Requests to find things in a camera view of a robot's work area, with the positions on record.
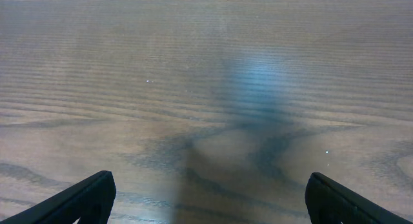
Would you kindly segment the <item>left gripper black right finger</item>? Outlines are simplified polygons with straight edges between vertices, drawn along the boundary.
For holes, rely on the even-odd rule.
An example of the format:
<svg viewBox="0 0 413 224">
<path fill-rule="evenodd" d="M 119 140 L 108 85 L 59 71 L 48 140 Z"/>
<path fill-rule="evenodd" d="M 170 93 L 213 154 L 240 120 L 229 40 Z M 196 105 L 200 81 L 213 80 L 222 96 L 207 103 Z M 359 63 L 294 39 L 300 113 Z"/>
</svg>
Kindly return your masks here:
<svg viewBox="0 0 413 224">
<path fill-rule="evenodd" d="M 312 224 L 412 224 L 319 172 L 305 190 Z"/>
</svg>

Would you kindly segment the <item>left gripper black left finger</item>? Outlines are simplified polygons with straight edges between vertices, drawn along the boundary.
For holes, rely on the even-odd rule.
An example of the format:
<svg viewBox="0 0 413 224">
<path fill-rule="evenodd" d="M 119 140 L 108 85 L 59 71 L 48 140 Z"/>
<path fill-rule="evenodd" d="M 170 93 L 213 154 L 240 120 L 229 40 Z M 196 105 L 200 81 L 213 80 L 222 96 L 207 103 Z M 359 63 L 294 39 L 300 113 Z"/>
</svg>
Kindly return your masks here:
<svg viewBox="0 0 413 224">
<path fill-rule="evenodd" d="M 114 177 L 102 170 L 1 224 L 106 224 L 115 198 Z"/>
</svg>

